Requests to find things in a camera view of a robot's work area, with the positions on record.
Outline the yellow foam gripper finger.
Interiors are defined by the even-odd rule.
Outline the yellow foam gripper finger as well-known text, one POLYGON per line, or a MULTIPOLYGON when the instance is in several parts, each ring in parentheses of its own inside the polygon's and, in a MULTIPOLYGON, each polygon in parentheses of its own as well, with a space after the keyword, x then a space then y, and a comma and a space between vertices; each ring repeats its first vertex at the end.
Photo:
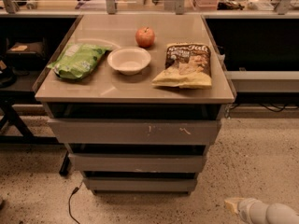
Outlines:
POLYGON ((238 205, 244 201, 244 198, 227 198, 224 200, 224 204, 227 210, 229 210, 232 214, 238 214, 238 205))

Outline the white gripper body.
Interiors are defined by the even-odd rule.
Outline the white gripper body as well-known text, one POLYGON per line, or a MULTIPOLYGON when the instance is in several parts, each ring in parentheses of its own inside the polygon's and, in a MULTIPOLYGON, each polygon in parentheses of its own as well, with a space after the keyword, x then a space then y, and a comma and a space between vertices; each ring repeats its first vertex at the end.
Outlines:
POLYGON ((258 202, 257 199, 247 198, 237 204, 237 213, 246 224, 260 224, 259 219, 254 216, 254 212, 252 211, 253 205, 258 202))

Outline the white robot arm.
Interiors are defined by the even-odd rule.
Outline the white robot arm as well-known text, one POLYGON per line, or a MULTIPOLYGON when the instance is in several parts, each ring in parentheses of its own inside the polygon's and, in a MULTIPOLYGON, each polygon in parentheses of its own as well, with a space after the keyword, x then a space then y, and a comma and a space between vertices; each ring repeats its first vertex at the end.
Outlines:
POLYGON ((299 224, 299 214, 282 203, 264 203, 255 198, 228 198, 225 207, 245 224, 299 224))

